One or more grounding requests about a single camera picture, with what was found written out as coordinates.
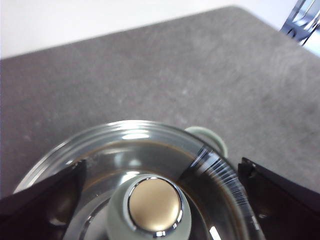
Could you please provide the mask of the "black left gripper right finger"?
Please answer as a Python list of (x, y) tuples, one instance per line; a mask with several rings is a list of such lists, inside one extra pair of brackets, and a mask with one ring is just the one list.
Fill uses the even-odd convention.
[(238, 177), (268, 240), (318, 240), (320, 195), (242, 158)]

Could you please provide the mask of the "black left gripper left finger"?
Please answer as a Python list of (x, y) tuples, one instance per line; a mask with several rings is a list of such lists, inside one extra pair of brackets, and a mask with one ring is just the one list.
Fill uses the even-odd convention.
[(80, 160), (0, 200), (2, 240), (61, 240), (81, 198), (87, 163)]

